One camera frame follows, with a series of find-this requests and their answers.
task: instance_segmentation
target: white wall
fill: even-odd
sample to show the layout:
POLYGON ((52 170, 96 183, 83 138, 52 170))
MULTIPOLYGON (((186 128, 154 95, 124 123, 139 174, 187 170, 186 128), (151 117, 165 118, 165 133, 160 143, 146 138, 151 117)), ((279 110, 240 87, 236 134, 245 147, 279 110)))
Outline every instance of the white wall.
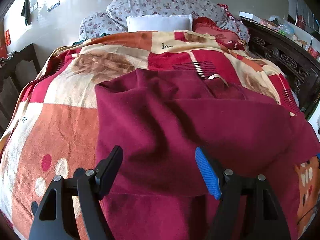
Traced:
MULTIPOLYGON (((24 0, 16 0, 4 19, 4 31, 9 29, 12 44, 8 51, 21 50, 34 43, 40 65, 43 65, 51 52, 57 47, 71 45, 78 40, 79 25, 83 18, 104 11, 112 0, 60 0, 60 5, 47 12, 45 0, 30 0, 32 6, 39 3, 39 8, 31 14, 31 25, 25 26, 20 16, 24 0)), ((215 3, 228 4, 232 14, 239 11, 253 13, 261 18, 270 15, 286 17, 287 0, 211 0, 215 3)))

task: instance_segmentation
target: blue textured pad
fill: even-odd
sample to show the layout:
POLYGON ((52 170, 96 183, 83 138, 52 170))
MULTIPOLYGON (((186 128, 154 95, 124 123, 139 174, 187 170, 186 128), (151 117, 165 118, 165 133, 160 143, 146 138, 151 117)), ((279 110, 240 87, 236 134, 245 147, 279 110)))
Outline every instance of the blue textured pad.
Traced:
POLYGON ((196 163, 201 172, 202 178, 207 185, 210 195, 213 195, 216 200, 219 200, 222 194, 219 179, 200 147, 196 148, 196 163))

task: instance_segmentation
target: white pillow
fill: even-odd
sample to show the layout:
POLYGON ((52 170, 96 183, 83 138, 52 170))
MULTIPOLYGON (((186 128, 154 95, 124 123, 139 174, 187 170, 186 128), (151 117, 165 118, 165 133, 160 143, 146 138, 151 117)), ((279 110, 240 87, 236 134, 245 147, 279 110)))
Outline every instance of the white pillow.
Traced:
POLYGON ((162 15, 152 14, 127 17, 128 32, 137 31, 192 31, 192 15, 162 15))

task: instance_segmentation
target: patchwork blanket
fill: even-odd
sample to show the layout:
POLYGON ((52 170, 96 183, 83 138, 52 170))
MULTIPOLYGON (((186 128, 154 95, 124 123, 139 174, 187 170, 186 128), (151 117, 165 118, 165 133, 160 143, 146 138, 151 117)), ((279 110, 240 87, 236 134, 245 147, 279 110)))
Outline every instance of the patchwork blanket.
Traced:
MULTIPOLYGON (((136 68, 194 70, 203 79, 219 77, 272 98, 291 118, 301 115, 277 66, 229 50, 214 36, 189 31, 118 33, 58 48, 21 92, 0 140, 0 210, 21 239, 28 239, 34 214, 56 174, 76 177, 95 166, 95 85, 136 68)), ((305 138, 318 143, 311 128, 305 138)), ((320 189, 317 157, 305 161, 292 167, 300 201, 293 207, 299 222, 296 236, 312 219, 308 211, 320 189)), ((73 205, 80 236, 86 239, 77 197, 73 205)))

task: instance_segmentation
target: maroon garment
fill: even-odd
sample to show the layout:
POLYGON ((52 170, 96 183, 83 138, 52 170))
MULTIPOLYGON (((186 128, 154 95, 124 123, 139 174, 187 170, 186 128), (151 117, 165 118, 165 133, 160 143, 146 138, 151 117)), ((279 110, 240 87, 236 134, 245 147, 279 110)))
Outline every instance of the maroon garment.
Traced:
POLYGON ((319 153, 304 116, 273 99, 193 70, 137 69, 95 87, 97 162, 114 145, 124 160, 102 201, 117 240, 201 240, 219 204, 195 161, 205 146, 225 168, 265 174, 297 239, 299 178, 294 170, 319 153))

